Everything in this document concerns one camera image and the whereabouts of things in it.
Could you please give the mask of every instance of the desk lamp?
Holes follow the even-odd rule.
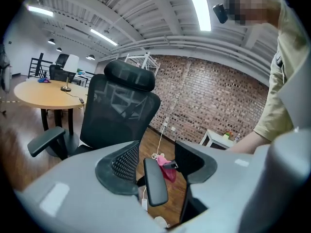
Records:
[[[68,73],[68,76],[67,76],[66,85],[60,88],[62,91],[66,91],[66,92],[71,91],[71,88],[68,87],[69,74],[71,72],[72,73],[77,72],[78,62],[79,62],[78,56],[75,56],[73,54],[69,55],[65,63],[64,69],[63,69],[63,71],[66,71]]]

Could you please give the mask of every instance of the chair seat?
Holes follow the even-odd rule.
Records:
[[[77,155],[77,154],[80,154],[80,153],[90,152],[90,151],[93,151],[93,150],[94,150],[94,148],[91,148],[91,147],[89,147],[89,146],[80,145],[80,146],[77,147],[77,149],[71,154],[71,156]]]

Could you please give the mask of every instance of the pink cloth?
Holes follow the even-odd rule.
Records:
[[[158,155],[156,159],[157,163],[159,164],[161,171],[163,173],[163,177],[172,183],[176,180],[176,170],[175,169],[165,169],[163,168],[164,164],[170,163],[171,161],[168,161],[165,159],[162,155]]]

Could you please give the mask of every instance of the brick wall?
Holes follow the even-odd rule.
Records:
[[[158,119],[169,119],[165,136],[200,143],[207,129],[219,134],[230,129],[232,138],[237,133],[243,138],[256,126],[266,103],[267,86],[218,63],[153,57],[161,63],[154,92],[161,98]],[[150,125],[160,132],[163,129],[156,118]]]

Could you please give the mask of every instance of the person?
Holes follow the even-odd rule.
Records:
[[[310,47],[285,0],[224,0],[224,6],[228,18],[240,25],[270,23],[278,29],[277,53],[271,63],[270,87],[262,116],[253,131],[229,149],[254,153],[258,146],[269,144],[293,129],[277,93],[303,64]]]

